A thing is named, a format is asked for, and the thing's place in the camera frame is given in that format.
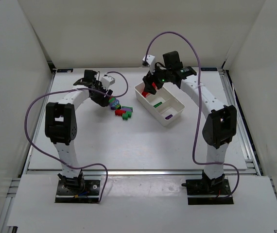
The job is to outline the red rounded lego brick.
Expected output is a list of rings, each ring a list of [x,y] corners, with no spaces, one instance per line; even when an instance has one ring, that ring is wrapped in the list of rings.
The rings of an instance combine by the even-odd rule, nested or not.
[[[142,94],[142,96],[143,96],[144,98],[146,98],[147,96],[149,96],[149,95],[150,95],[150,93],[145,92],[145,91],[143,91],[141,94]]]

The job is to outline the purple paw print lego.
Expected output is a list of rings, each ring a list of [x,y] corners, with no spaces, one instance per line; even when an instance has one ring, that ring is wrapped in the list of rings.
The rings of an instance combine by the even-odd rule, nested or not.
[[[115,99],[114,102],[109,103],[110,109],[111,110],[117,110],[117,109],[121,109],[121,105],[118,99]]]

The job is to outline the green lego plate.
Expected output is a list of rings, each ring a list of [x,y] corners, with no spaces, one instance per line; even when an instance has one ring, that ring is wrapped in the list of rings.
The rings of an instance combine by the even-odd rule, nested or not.
[[[153,107],[154,107],[154,108],[157,108],[157,107],[160,106],[161,104],[162,104],[162,102],[159,102],[159,103],[155,104]]]

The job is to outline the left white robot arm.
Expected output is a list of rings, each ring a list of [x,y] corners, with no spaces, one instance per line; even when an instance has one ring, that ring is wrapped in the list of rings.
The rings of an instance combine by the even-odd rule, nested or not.
[[[74,148],[78,131],[75,113],[77,108],[88,98],[102,107],[109,105],[109,98],[113,93],[109,88],[115,83],[115,79],[104,75],[98,80],[97,76],[96,71],[85,70],[83,78],[73,84],[72,92],[58,102],[49,102],[46,105],[45,135],[63,161],[61,178],[73,180],[81,176]]]

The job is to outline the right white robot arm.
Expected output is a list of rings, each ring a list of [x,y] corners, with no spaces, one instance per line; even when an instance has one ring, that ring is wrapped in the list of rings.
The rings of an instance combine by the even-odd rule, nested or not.
[[[214,97],[198,80],[197,72],[190,66],[183,66],[177,51],[164,54],[163,59],[164,64],[160,64],[152,55],[143,57],[143,65],[149,67],[143,77],[143,91],[154,95],[165,83],[172,83],[200,108],[199,112],[206,119],[202,136],[208,145],[203,176],[217,183],[224,178],[225,153],[236,134],[237,110]]]

